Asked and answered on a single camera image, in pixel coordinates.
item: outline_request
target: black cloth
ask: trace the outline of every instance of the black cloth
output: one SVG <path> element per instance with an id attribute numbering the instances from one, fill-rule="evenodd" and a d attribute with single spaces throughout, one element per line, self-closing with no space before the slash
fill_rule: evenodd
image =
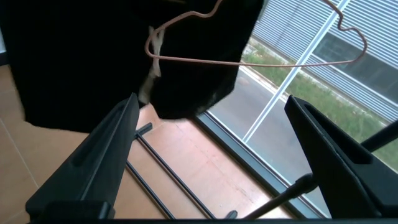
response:
<path id="1" fill-rule="evenodd" d="M 44 128 L 90 132 L 131 92 L 152 59 L 149 26 L 216 0 L 0 2 L 0 28 L 25 120 Z M 161 54 L 238 62 L 263 0 L 221 3 L 209 19 L 189 17 L 165 31 Z M 151 104 L 162 119 L 190 118 L 234 88 L 238 67 L 160 61 Z"/>

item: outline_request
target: baseboard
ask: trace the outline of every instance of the baseboard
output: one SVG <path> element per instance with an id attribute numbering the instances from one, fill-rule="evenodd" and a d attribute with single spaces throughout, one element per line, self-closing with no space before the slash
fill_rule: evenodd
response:
<path id="1" fill-rule="evenodd" d="M 7 52 L 0 53 L 0 66 L 7 65 Z"/>

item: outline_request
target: asphalt pavement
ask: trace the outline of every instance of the asphalt pavement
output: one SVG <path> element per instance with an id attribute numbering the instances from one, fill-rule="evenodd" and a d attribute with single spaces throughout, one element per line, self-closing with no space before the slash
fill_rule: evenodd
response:
<path id="1" fill-rule="evenodd" d="M 210 111 L 239 138 L 247 133 L 273 93 L 239 69 L 234 91 Z M 253 134 L 248 146 L 290 183 L 311 172 L 300 143 L 279 100 Z M 321 210 L 327 207 L 318 189 L 307 197 Z"/>

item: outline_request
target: tiled floor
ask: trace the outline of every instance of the tiled floor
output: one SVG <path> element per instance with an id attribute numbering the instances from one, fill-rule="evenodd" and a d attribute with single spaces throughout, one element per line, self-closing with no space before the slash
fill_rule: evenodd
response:
<path id="1" fill-rule="evenodd" d="M 163 122 L 151 106 L 138 128 L 152 122 L 144 137 L 202 202 L 222 218 L 247 215 L 269 197 L 214 142 L 189 121 Z M 9 68 L 0 67 L 0 223 L 26 223 L 26 200 L 82 142 L 86 134 L 38 128 L 23 122 Z M 177 218 L 203 218 L 175 182 L 137 141 L 129 161 Z M 116 218 L 164 218 L 141 186 L 125 171 L 115 203 Z M 277 208 L 264 218 L 288 218 Z"/>

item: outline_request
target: pink hanger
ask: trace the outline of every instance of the pink hanger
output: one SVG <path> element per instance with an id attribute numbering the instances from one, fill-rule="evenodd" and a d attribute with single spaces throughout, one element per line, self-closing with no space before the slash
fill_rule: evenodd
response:
<path id="1" fill-rule="evenodd" d="M 153 31 L 153 33 L 148 37 L 146 43 L 145 43 L 145 53 L 150 56 L 151 58 L 157 58 L 159 60 L 174 60 L 174 61 L 180 61 L 180 62 L 194 62 L 194 63 L 210 63 L 210 64 L 218 64 L 218 65 L 234 65 L 234 66 L 239 66 L 239 65 L 243 65 L 243 66 L 255 66 L 255 67 L 313 67 L 313 66 L 322 66 L 322 65 L 338 65 L 338 64 L 342 64 L 342 63 L 352 63 L 352 62 L 356 62 L 357 60 L 359 60 L 361 57 L 364 56 L 364 54 L 366 53 L 366 50 L 368 49 L 368 42 L 365 39 L 365 36 L 361 33 L 361 31 L 359 31 L 358 28 L 356 27 L 349 27 L 349 28 L 342 28 L 341 27 L 341 23 L 343 22 L 343 18 L 344 15 L 343 13 L 330 1 L 328 0 L 322 0 L 324 3 L 326 3 L 327 5 L 329 5 L 335 12 L 337 12 L 337 14 L 339 15 L 339 20 L 338 20 L 338 24 L 337 24 L 337 28 L 342 31 L 342 32 L 346 32 L 349 30 L 353 30 L 355 31 L 359 37 L 362 39 L 363 41 L 363 49 L 361 54 L 354 60 L 346 60 L 346 61 L 340 61 L 340 62 L 326 62 L 326 63 L 315 63 L 315 64 L 307 64 L 307 65 L 262 65 L 262 64 L 255 64 L 255 63 L 242 63 L 242 62 L 223 62 L 223 61 L 214 61 L 214 60 L 202 60 L 202 59 L 194 59 L 194 58 L 181 58 L 181 57 L 169 57 L 169 56 L 161 56 L 161 55 L 154 55 L 149 51 L 149 43 L 150 40 L 152 40 L 152 38 L 154 36 L 156 36 L 161 30 L 164 30 L 166 28 L 168 28 L 170 25 L 181 21 L 182 19 L 189 17 L 189 16 L 197 16 L 197 17 L 201 17 L 201 18 L 209 18 L 211 16 L 213 16 L 218 7 L 220 6 L 221 2 L 223 0 L 218 0 L 213 8 L 213 10 L 211 10 L 211 12 L 207 13 L 207 14 L 202 14 L 196 11 L 189 11 L 189 12 L 184 12 L 183 14 L 165 22 L 164 24 L 162 24 L 160 27 L 158 27 L 157 29 L 155 29 Z"/>

